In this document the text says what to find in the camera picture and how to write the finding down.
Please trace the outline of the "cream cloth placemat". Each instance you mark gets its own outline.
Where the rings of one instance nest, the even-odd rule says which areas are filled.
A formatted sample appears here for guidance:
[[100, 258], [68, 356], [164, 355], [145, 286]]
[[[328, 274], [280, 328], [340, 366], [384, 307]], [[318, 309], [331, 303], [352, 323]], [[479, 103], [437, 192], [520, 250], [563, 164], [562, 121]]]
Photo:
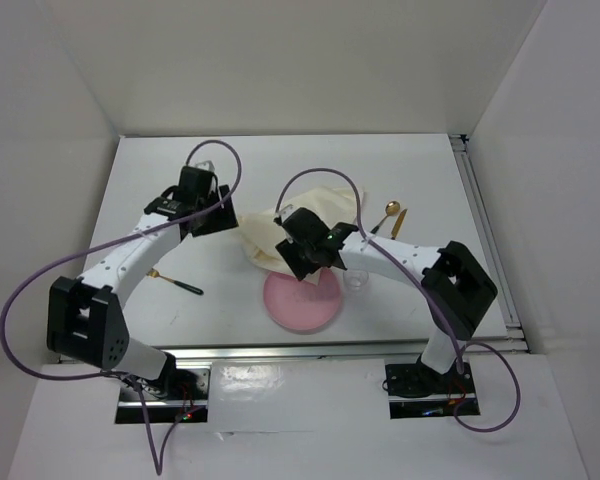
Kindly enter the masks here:
[[254, 266], [316, 285], [320, 267], [311, 261], [318, 245], [337, 224], [355, 224], [356, 212], [351, 189], [317, 187], [280, 210], [240, 216], [242, 248]]

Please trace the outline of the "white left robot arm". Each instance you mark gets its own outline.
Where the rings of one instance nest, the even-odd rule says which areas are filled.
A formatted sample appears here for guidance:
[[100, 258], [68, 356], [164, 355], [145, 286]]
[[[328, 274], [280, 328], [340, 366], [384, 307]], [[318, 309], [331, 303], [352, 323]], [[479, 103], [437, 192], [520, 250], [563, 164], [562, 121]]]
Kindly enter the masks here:
[[229, 190], [211, 162], [183, 167], [178, 183], [145, 207], [133, 240], [78, 278], [59, 277], [52, 284], [48, 349], [104, 371], [130, 374], [156, 399], [192, 383], [193, 375], [178, 369], [173, 355], [131, 337], [123, 309], [150, 270], [187, 236], [237, 227]]

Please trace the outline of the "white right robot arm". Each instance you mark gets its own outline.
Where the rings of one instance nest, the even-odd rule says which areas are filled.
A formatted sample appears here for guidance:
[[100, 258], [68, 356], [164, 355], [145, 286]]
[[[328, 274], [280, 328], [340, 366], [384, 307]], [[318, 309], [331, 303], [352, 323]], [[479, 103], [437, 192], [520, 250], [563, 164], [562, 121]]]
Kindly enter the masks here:
[[421, 388], [440, 391], [449, 383], [451, 369], [464, 370], [464, 348], [498, 294], [464, 244], [424, 247], [370, 235], [349, 223], [330, 228], [311, 210], [292, 205], [276, 213], [274, 223], [284, 230], [276, 250], [299, 280], [323, 268], [365, 271], [423, 295], [435, 330], [416, 369]]

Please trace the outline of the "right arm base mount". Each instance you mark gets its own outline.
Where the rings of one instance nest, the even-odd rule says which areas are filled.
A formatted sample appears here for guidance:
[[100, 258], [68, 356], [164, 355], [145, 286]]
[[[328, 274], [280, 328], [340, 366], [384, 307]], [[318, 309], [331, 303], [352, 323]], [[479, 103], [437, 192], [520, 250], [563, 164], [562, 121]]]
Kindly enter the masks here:
[[445, 375], [426, 370], [419, 363], [385, 365], [381, 388], [388, 395], [391, 419], [424, 419], [479, 416], [480, 407], [472, 370], [464, 363], [464, 373], [455, 367]]

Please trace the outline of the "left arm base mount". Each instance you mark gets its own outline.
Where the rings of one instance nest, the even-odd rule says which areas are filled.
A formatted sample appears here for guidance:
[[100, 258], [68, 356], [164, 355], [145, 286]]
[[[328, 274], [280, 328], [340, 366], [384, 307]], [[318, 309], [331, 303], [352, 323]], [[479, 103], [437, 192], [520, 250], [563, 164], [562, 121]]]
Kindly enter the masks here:
[[[139, 382], [151, 424], [166, 425], [176, 419], [184, 424], [208, 421], [211, 366], [198, 364], [184, 367], [184, 370], [188, 374], [177, 380], [169, 393], [159, 393], [148, 384]], [[144, 423], [140, 396], [128, 380], [119, 390], [114, 422], [118, 425]]]

